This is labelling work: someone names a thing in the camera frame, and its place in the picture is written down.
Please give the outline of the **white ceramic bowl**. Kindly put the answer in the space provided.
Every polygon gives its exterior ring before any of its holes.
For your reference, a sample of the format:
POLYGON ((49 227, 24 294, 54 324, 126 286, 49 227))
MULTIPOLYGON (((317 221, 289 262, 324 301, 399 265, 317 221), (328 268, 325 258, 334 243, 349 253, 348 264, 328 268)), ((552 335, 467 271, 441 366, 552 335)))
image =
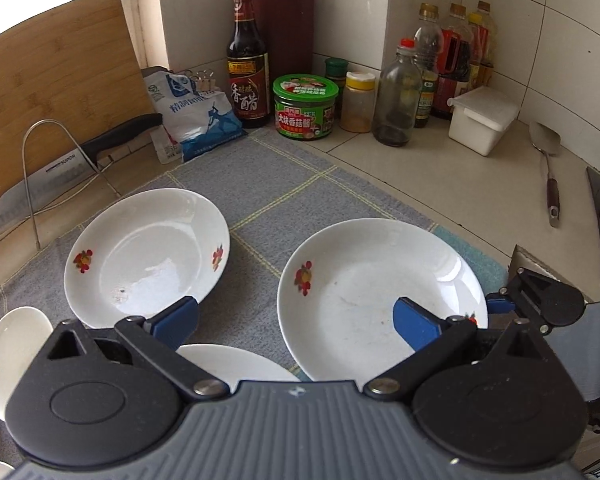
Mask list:
POLYGON ((0 318, 0 420, 22 375, 53 333, 48 317, 34 307, 19 307, 0 318))

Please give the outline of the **plain white plate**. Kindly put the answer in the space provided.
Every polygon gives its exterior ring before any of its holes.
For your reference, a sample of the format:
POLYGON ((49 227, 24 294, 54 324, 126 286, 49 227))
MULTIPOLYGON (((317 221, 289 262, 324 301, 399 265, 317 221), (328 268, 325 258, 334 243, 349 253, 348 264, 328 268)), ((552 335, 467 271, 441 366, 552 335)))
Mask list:
POLYGON ((243 380, 253 382, 298 382, 289 370, 247 350, 222 344, 183 344, 180 356, 221 379, 234 392, 243 380))

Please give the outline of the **white plate with flowers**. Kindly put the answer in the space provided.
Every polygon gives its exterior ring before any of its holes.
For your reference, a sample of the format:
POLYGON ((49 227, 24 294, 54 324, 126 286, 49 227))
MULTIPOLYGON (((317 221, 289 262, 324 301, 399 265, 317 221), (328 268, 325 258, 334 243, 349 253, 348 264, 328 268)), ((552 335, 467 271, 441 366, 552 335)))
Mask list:
POLYGON ((184 296, 204 300, 229 254, 227 223, 207 197, 182 188, 140 192, 99 214, 74 242, 66 299, 91 328, 150 318, 184 296))

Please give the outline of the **white flowered plate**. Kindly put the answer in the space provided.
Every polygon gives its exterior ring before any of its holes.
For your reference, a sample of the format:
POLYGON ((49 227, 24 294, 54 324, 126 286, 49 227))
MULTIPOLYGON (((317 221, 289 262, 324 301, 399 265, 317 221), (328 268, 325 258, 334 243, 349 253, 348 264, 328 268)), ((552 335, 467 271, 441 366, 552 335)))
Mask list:
POLYGON ((414 300, 438 318, 488 325, 486 298, 465 259, 411 224, 340 222, 303 242, 278 283, 285 344, 306 376, 362 386, 413 354, 393 327, 393 306, 414 300))

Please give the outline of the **white plastic seasoning box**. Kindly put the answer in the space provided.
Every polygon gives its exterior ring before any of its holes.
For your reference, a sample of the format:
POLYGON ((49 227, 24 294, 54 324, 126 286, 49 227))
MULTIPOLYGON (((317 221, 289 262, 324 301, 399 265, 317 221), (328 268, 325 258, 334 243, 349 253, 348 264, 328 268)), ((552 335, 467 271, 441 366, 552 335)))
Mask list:
POLYGON ((448 105, 449 138, 483 157, 490 155, 519 113, 514 101, 488 87, 449 98, 448 105))

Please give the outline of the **clear glass bottle red cap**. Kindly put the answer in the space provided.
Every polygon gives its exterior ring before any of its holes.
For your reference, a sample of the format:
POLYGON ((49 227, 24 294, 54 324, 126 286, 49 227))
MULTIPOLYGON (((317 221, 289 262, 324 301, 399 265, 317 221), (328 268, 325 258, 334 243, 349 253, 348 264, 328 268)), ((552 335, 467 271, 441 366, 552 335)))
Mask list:
POLYGON ((380 73, 372 133, 378 142, 393 148, 406 145, 415 127, 422 88, 415 52, 414 39, 402 38, 396 59, 380 73))

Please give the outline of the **yellow oil bottle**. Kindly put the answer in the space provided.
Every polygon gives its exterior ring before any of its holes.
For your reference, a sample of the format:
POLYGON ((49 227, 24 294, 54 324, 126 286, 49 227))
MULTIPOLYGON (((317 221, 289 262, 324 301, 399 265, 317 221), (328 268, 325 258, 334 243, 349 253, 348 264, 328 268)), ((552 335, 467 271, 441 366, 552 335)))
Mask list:
POLYGON ((490 84, 494 71, 496 26, 490 3, 479 0, 477 10, 468 14, 472 30, 469 88, 477 89, 490 84))

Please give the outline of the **yellow lid spice jar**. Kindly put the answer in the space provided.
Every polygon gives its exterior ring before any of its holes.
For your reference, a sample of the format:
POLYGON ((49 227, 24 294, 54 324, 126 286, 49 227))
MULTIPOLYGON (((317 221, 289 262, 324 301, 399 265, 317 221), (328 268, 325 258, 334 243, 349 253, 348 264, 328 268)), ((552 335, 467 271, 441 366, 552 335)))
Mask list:
POLYGON ((373 74, 347 72, 342 92, 340 127, 352 133, 369 133, 372 128, 376 92, 373 74))

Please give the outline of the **red label oil bottle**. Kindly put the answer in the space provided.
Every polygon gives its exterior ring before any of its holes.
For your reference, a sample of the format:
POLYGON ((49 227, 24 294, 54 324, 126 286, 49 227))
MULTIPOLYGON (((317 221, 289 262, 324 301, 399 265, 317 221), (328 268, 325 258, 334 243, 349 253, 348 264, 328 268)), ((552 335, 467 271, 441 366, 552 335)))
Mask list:
POLYGON ((437 60, 439 79, 431 114, 450 119, 452 107, 448 104, 449 99, 466 91, 469 84, 474 35, 467 21, 466 8, 459 3, 450 5, 449 16, 441 22, 440 27, 444 44, 437 60))

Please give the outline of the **blue white salt bag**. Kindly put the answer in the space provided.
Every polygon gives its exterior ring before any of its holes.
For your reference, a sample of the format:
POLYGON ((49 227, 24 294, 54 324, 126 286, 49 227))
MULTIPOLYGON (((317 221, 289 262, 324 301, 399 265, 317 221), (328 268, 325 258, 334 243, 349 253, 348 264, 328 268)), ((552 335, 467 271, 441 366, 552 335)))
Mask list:
POLYGON ((143 80, 162 125, 150 137, 159 162, 188 162, 245 134, 226 94, 198 93, 186 73, 162 67, 143 71, 143 80))

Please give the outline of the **dark sauce bottle gold cap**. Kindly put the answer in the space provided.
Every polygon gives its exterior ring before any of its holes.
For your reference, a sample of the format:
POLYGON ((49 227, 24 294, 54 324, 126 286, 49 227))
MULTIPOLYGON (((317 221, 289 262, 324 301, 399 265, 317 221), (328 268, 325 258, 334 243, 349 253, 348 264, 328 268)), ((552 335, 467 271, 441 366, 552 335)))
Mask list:
POLYGON ((438 24, 438 7, 422 3, 419 8, 419 25, 414 33, 414 62, 422 76, 419 101, 415 116, 415 127, 424 128, 430 117, 436 95, 439 73, 438 56, 443 50, 444 39, 438 24))

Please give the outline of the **green lid sauce jar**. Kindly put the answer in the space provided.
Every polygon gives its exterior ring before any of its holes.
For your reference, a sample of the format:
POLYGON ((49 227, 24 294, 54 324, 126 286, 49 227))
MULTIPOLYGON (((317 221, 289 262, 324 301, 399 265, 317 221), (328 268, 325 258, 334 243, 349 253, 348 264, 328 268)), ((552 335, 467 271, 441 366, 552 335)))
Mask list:
POLYGON ((339 89, 331 80, 306 74, 280 76, 273 94, 275 128, 282 136, 313 141, 332 133, 339 89))

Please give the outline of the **bamboo cutting board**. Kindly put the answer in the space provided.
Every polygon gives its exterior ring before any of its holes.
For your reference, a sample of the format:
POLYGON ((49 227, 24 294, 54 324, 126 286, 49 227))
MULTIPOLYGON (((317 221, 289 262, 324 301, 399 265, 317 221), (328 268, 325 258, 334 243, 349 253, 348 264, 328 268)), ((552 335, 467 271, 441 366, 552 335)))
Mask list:
POLYGON ((121 0, 73 0, 0 35, 0 197, 22 178, 154 108, 121 0))

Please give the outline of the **dark vinegar bottle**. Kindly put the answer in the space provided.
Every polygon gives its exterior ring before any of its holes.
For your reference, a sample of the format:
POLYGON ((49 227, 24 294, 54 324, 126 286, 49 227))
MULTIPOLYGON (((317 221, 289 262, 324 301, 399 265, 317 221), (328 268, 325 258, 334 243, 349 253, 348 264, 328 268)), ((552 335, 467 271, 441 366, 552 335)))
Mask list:
POLYGON ((260 36, 252 0, 233 0, 234 32, 226 49, 230 102, 247 129, 270 119, 268 49, 260 36))

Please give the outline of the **dark red knife block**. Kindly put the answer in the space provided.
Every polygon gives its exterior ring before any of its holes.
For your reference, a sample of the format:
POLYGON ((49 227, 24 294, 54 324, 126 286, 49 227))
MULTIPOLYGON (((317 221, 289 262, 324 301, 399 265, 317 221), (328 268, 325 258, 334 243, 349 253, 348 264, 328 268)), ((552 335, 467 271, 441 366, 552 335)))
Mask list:
POLYGON ((235 0, 242 20, 256 22, 257 35, 268 51, 271 81, 311 70, 314 43, 314 0, 235 0))

